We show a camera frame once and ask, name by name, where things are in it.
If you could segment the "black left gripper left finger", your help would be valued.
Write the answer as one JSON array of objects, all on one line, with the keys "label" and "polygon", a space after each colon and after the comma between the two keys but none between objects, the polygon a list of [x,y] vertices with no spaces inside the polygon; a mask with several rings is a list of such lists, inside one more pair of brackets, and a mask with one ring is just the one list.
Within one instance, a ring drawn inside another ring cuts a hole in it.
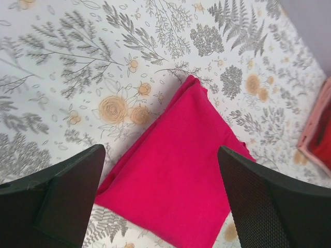
[{"label": "black left gripper left finger", "polygon": [[106,150],[1,184],[1,247],[82,247]]}]

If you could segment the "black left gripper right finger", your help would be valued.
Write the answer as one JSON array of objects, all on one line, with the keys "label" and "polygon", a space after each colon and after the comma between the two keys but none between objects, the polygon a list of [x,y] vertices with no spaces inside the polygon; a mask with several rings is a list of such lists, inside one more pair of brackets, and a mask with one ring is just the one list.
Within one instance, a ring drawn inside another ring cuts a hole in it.
[{"label": "black left gripper right finger", "polygon": [[226,146],[222,180],[241,247],[330,247],[330,189],[294,179]]}]

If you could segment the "magenta t-shirt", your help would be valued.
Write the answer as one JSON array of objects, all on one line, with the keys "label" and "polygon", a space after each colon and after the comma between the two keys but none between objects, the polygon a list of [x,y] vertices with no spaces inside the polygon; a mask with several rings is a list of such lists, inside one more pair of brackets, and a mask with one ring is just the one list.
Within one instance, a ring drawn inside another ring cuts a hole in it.
[{"label": "magenta t-shirt", "polygon": [[212,247],[230,213],[221,146],[251,157],[189,76],[106,176],[95,203],[175,247]]}]

